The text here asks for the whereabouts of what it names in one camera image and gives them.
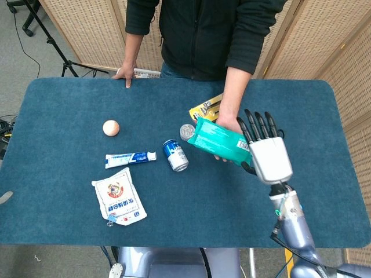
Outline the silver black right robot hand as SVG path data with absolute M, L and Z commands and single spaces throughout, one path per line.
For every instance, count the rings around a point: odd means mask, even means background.
M 269 112 L 264 116 L 244 110 L 249 125 L 240 118 L 237 122 L 248 144 L 253 165 L 242 163 L 250 174 L 256 175 L 266 185 L 286 185 L 293 175 L 292 165 L 283 141 L 284 132 L 276 127 Z

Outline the person's right hand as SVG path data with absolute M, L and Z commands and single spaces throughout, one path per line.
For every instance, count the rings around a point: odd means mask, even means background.
M 129 89 L 132 84 L 132 79 L 134 78 L 135 68 L 136 63 L 134 61 L 124 61 L 112 79 L 124 79 L 125 87 Z

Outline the teal snack package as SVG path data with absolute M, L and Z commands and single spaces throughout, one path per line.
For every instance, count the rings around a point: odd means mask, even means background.
M 242 134 L 228 130 L 204 118 L 199 118 L 188 143 L 212 155 L 233 161 L 237 165 L 251 164 L 252 156 Z

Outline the person's right forearm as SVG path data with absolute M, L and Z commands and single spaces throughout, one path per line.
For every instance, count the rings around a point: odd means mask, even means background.
M 139 55 L 140 46 L 143 41 L 143 35 L 126 34 L 125 56 L 122 65 L 135 65 Z

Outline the white plastic crate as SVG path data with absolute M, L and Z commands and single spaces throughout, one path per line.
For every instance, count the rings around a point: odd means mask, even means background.
M 160 71 L 153 71 L 148 69 L 134 69 L 135 78 L 160 78 Z

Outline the yellow razor blister pack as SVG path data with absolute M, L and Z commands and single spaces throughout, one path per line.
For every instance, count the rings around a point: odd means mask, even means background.
M 220 104 L 223 94 L 219 94 L 189 110 L 191 119 L 197 123 L 199 118 L 215 122 L 219 117 Z

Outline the blue table mat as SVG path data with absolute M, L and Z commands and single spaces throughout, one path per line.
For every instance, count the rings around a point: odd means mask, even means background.
M 283 109 L 280 93 L 292 86 L 289 80 L 254 79 L 241 107 L 269 112 L 285 133 L 273 110 Z M 163 143 L 178 139 L 181 125 L 190 122 L 189 109 L 223 87 L 164 78 L 136 79 L 129 89 L 124 81 L 106 78 L 32 81 L 0 167 L 0 195 L 13 191 L 0 205 L 0 244 L 274 246 L 276 216 L 267 185 L 186 142 L 181 142 L 189 161 L 184 171 L 173 171 L 163 153 Z M 104 134 L 107 120 L 119 123 L 116 136 Z M 288 150 L 286 133 L 284 140 Z M 107 154 L 142 151 L 157 153 L 154 162 L 130 166 L 147 217 L 109 227 L 92 181 L 117 172 L 105 169 Z M 294 168 L 289 185 L 305 213 L 293 177 Z

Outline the beige round ball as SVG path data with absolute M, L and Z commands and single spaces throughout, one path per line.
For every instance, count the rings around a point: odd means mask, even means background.
M 113 137 L 119 133 L 120 126 L 115 120 L 107 120 L 103 124 L 103 132 L 105 135 Z

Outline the woven rattan folding screen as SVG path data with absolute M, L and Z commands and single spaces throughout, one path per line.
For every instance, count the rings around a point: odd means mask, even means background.
M 125 55 L 128 0 L 39 0 L 81 64 L 117 70 Z
M 288 0 L 255 77 L 293 85 L 273 113 L 317 245 L 371 265 L 371 0 Z

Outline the black tripod stand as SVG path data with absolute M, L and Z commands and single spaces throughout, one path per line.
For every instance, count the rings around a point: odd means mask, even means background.
M 63 52 L 61 51 L 61 49 L 59 48 L 59 46 L 57 45 L 55 39 L 51 36 L 51 34 L 49 33 L 49 31 L 46 29 L 46 27 L 44 26 L 44 24 L 41 22 L 41 20 L 38 17 L 36 11 L 31 7 L 31 5 L 28 3 L 27 0 L 21 0 L 21 1 L 26 5 L 26 7 L 30 11 L 30 13 L 33 15 L 34 19 L 37 21 L 38 25 L 41 27 L 42 31 L 45 33 L 45 35 L 47 37 L 46 43 L 52 45 L 54 47 L 54 49 L 56 50 L 56 52 L 61 57 L 61 59 L 63 60 L 63 69 L 62 69 L 61 77 L 64 77 L 65 76 L 65 72 L 68 69 L 68 70 L 71 71 L 71 73 L 72 73 L 72 75 L 74 77 L 77 77 L 78 78 L 79 75 L 74 70 L 74 68 L 73 68 L 74 65 L 77 66 L 77 67 L 89 69 L 92 72 L 92 74 L 93 74 L 92 77 L 95 77 L 98 72 L 101 72 L 101 73 L 104 73 L 104 74 L 109 74 L 108 71 L 105 71 L 105 70 L 102 70 L 102 69 L 98 69 L 98 68 L 95 68 L 95 67 L 90 67 L 90 66 L 87 66 L 87 65 L 83 65 L 83 64 L 76 63 L 76 62 L 73 62 L 71 60 L 68 60 L 66 58 L 66 56 L 63 54 Z

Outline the blue white drink can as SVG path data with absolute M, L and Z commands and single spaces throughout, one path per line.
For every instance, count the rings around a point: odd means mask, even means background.
M 179 142 L 175 139 L 165 141 L 163 151 L 173 171 L 180 172 L 188 167 L 189 161 Z

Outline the blue white toothpaste tube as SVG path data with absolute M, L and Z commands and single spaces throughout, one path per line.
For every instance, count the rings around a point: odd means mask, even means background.
M 155 161 L 157 159 L 156 152 L 134 152 L 125 154 L 106 155 L 105 169 L 124 166 L 129 164 L 138 164 Z

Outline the black office chair base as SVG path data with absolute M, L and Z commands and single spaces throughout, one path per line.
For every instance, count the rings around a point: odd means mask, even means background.
M 10 12 L 13 13 L 13 14 L 17 13 L 16 7 L 26 6 L 25 2 L 27 2 L 31 6 L 34 13 L 38 13 L 38 10 L 41 6 L 41 3 L 39 2 L 39 0 L 14 0 L 14 1 L 5 0 L 5 1 L 6 1 L 6 4 L 9 8 Z M 22 26 L 22 30 L 29 37 L 32 37 L 34 35 L 34 33 L 29 29 L 29 27 L 30 27 L 31 23 L 34 21 L 34 19 L 35 19 L 35 17 L 33 15 L 33 13 L 29 12 L 28 17 L 27 17 L 25 23 Z

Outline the white sugar bag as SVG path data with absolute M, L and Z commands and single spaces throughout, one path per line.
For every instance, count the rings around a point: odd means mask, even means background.
M 117 216 L 117 225 L 128 226 L 147 217 L 128 167 L 109 178 L 92 181 L 102 217 Z

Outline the grey robot torso base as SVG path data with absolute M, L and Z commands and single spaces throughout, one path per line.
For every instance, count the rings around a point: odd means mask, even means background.
M 120 247 L 121 278 L 241 278 L 237 248 Z

